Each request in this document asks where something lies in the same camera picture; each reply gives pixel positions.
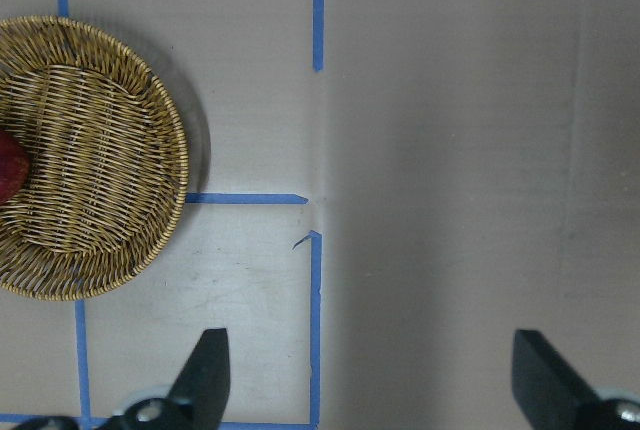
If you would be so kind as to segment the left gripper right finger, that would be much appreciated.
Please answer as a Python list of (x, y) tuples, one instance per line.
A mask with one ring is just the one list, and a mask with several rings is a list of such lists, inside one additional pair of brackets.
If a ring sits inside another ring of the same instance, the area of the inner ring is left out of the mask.
[(637, 429), (639, 396), (591, 386), (538, 330), (514, 333), (511, 390), (533, 429)]

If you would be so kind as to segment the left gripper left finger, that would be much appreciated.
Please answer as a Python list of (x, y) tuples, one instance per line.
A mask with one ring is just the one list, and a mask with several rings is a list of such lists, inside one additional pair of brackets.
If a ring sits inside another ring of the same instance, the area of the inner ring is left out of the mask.
[(106, 429), (217, 429), (231, 385), (227, 330), (204, 331), (164, 397), (140, 400)]

